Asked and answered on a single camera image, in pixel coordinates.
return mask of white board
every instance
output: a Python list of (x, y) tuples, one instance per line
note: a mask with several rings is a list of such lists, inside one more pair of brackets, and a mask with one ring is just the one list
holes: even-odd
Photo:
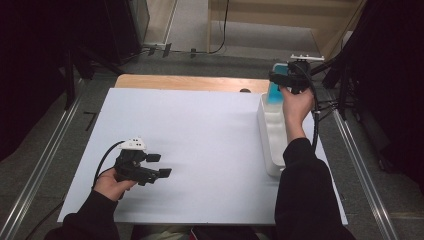
[[(110, 89), (58, 221), (84, 203), (109, 147), (139, 136), (146, 153), (162, 155), (160, 162), (142, 166), (172, 168), (172, 173), (126, 192), (116, 222), (273, 225), (279, 179), (265, 170), (257, 120), (260, 96)], [(311, 138), (311, 116), (304, 127)], [(113, 166), (119, 152), (109, 154), (103, 169)], [(317, 156), (326, 161), (320, 141)], [(347, 224), (342, 207), (341, 217)]]

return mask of black jacket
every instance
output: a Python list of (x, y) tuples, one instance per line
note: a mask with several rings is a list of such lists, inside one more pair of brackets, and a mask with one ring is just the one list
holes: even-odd
[[(293, 140), (284, 152), (284, 161), (275, 208), (278, 238), (355, 239), (342, 225), (330, 171), (316, 158), (309, 140)], [(78, 213), (67, 215), (63, 226), (50, 231), (45, 239), (119, 239), (113, 220), (117, 204), (92, 191)]]

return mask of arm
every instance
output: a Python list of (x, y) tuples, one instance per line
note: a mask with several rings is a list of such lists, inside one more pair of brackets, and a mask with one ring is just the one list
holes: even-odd
[(113, 213), (119, 197), (136, 182), (117, 182), (115, 175), (113, 168), (100, 175), (81, 209), (68, 214), (63, 226), (48, 232), (45, 239), (119, 239)]
[(283, 112), (289, 145), (284, 152), (275, 208), (279, 239), (354, 239), (342, 225), (327, 165), (316, 158), (302, 128), (313, 104), (308, 89), (284, 95)]

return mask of white container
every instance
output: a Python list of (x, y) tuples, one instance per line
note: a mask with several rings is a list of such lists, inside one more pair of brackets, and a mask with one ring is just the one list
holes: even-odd
[(266, 93), (262, 94), (258, 108), (265, 167), (268, 175), (280, 176), (286, 167), (283, 159), (283, 152), (287, 147), (286, 125), (282, 103), (267, 104), (266, 97)]

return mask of blue object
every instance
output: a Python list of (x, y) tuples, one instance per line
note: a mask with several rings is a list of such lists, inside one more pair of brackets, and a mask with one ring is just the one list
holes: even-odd
[[(275, 73), (287, 75), (287, 64), (276, 63), (276, 64), (274, 64), (274, 67), (273, 67), (272, 70)], [(273, 83), (273, 82), (269, 82), (266, 102), (268, 104), (276, 104), (276, 103), (282, 103), (283, 102), (283, 95), (278, 90), (278, 85)]]

